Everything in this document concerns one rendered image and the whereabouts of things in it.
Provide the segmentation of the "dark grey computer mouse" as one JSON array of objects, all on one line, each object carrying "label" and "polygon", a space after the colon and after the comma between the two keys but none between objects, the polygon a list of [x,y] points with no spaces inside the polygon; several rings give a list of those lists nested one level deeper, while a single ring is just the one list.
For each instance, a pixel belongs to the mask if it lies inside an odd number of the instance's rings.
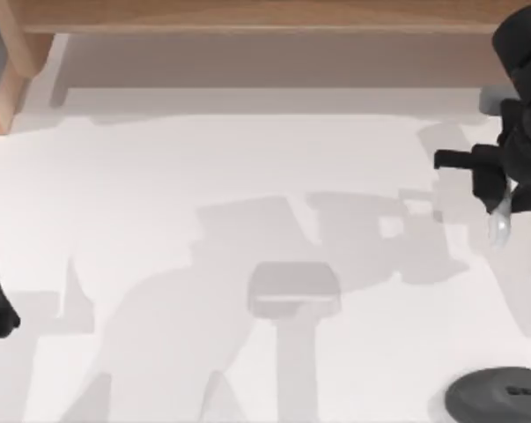
[{"label": "dark grey computer mouse", "polygon": [[446,389],[444,405],[456,423],[531,423],[531,368],[466,373]]}]

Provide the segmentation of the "pale grey rounded box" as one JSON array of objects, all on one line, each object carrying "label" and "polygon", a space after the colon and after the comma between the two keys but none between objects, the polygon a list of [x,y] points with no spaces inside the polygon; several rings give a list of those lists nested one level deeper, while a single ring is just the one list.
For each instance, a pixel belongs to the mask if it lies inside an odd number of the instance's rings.
[{"label": "pale grey rounded box", "polygon": [[518,99],[519,95],[509,85],[487,85],[479,93],[479,111],[484,115],[500,115],[500,103],[506,99]]}]

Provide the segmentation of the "wooden cabinet with grey inside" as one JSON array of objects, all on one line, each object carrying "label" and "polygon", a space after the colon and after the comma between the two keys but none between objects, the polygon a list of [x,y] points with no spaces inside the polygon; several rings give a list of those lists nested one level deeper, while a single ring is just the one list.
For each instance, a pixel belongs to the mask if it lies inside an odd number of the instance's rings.
[{"label": "wooden cabinet with grey inside", "polygon": [[52,34],[25,28],[26,0],[0,0],[0,135],[7,134],[27,83],[48,60]]}]

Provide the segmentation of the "pale glossy curved object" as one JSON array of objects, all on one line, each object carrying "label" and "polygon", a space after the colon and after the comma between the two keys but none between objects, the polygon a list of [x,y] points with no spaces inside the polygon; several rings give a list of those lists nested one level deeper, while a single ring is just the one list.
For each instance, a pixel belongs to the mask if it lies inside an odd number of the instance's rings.
[{"label": "pale glossy curved object", "polygon": [[489,241],[494,248],[502,248],[510,238],[512,229],[512,194],[507,189],[499,205],[489,216]]}]

